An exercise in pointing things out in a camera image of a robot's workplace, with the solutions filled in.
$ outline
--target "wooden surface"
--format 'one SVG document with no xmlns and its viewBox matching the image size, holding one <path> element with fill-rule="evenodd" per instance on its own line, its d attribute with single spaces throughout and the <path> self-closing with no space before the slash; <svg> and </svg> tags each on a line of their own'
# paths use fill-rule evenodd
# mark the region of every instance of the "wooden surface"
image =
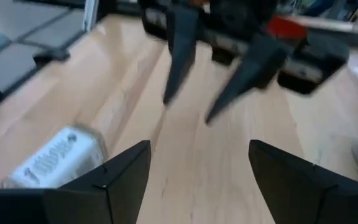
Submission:
<svg viewBox="0 0 358 224">
<path fill-rule="evenodd" d="M 162 93 L 168 49 L 140 21 L 111 16 L 0 106 L 0 181 L 59 129 L 89 124 L 110 157 L 152 140 L 150 178 L 138 223 L 273 223 L 247 157 L 251 139 L 358 180 L 358 85 L 345 68 L 312 97 L 276 83 L 249 93 L 210 127 L 203 118 L 234 68 L 196 63 L 169 108 Z"/>
</svg>

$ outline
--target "black pointed prong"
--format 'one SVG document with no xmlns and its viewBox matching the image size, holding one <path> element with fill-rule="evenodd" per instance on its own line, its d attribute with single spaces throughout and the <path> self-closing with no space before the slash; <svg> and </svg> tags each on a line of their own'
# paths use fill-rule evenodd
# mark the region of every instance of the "black pointed prong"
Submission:
<svg viewBox="0 0 358 224">
<path fill-rule="evenodd" d="M 175 96 L 194 64 L 199 23 L 198 13 L 195 9 L 183 6 L 174 6 L 167 13 L 167 36 L 172 64 L 163 97 L 165 105 L 169 104 Z"/>
<path fill-rule="evenodd" d="M 256 37 L 234 75 L 216 99 L 205 122 L 209 124 L 230 102 L 251 88 L 266 88 L 290 52 L 291 48 L 271 36 Z"/>
</svg>

